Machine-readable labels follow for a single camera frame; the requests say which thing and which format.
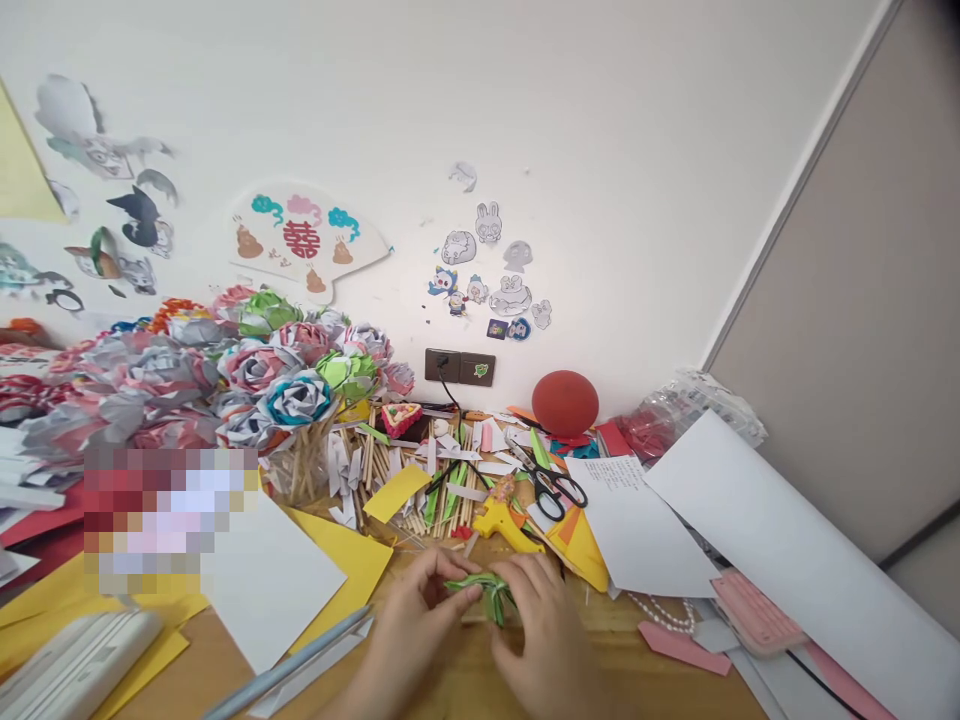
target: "white wall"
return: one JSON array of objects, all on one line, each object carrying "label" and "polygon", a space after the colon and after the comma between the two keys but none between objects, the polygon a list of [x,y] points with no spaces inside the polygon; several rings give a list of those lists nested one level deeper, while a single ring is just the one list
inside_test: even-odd
[{"label": "white wall", "polygon": [[[114,298],[62,250],[100,224],[118,231],[103,200],[129,189],[46,147],[36,86],[60,73],[88,85],[109,135],[178,152],[156,164],[185,201],[173,257],[151,256],[161,294],[206,299],[235,282],[224,215],[241,192],[314,182],[396,247],[340,280],[336,304],[386,328],[398,356],[422,370],[425,347],[496,354],[492,390],[456,387],[467,405],[528,404],[565,367],[592,379],[604,415],[622,411],[703,357],[882,4],[3,0],[0,74],[83,210],[64,228],[0,220],[0,239],[71,278],[90,310],[156,307]],[[476,166],[474,193],[447,181],[455,160]],[[531,244],[527,283],[554,308],[525,343],[487,339],[486,308],[464,322],[426,294],[434,248],[490,200],[501,248]],[[461,274],[477,265],[495,285],[502,250],[485,250]],[[32,315],[64,342],[89,332],[62,310],[2,302],[0,320]]]}]

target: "hand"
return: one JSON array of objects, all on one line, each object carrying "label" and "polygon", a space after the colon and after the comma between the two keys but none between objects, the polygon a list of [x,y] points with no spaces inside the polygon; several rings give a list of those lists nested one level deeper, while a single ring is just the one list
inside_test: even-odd
[{"label": "hand", "polygon": [[547,557],[514,555],[490,569],[510,585],[524,634],[523,654],[516,655],[490,624],[493,659],[530,717],[614,717],[615,702],[606,692],[590,640]]},{"label": "hand", "polygon": [[414,560],[390,588],[360,670],[321,717],[399,715],[447,633],[482,595],[479,585],[451,594],[443,583],[476,572],[479,565],[445,548],[431,548]]}]

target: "pink paper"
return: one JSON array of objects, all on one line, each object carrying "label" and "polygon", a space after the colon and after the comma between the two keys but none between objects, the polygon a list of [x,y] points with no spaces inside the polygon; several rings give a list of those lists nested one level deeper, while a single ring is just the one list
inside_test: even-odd
[{"label": "pink paper", "polygon": [[659,625],[644,620],[637,626],[647,645],[655,653],[675,658],[687,665],[709,670],[717,675],[726,675],[730,672],[730,658],[707,652],[697,645],[689,635],[682,635],[666,630]]},{"label": "pink paper", "polygon": [[863,686],[850,677],[850,674],[837,664],[837,661],[814,642],[807,643],[807,652],[820,668],[823,679],[830,689],[863,715],[867,720],[897,720],[876,698],[864,690]]}]

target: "electrical outlet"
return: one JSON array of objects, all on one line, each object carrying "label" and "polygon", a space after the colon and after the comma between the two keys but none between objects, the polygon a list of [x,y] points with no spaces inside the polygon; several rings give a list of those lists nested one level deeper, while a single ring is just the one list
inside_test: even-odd
[{"label": "electrical outlet", "polygon": [[463,385],[493,385],[493,371],[497,367],[497,358],[493,355],[463,353],[460,356],[460,383]]},{"label": "electrical outlet", "polygon": [[455,350],[436,350],[427,348],[423,354],[423,379],[440,382],[440,366],[437,360],[441,357],[447,358],[447,364],[443,366],[444,382],[460,382],[460,353]]}]

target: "pearl necklace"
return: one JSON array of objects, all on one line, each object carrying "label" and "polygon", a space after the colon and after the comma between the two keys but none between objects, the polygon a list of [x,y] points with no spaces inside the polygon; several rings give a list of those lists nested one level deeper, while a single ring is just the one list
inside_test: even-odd
[{"label": "pearl necklace", "polygon": [[628,592],[627,595],[629,595],[630,599],[639,605],[640,609],[649,615],[650,619],[658,625],[661,625],[667,630],[672,630],[673,632],[683,633],[684,635],[693,635],[693,632],[696,629],[696,620],[694,620],[693,617],[693,604],[687,600],[687,598],[683,599],[683,609],[686,612],[687,617],[685,620],[681,620],[680,618],[676,618],[664,610],[663,606],[657,602],[657,599],[653,595],[647,595],[647,598],[649,598],[650,602],[653,603],[653,606],[659,612],[655,612],[647,607],[647,604],[638,598],[635,593]]}]

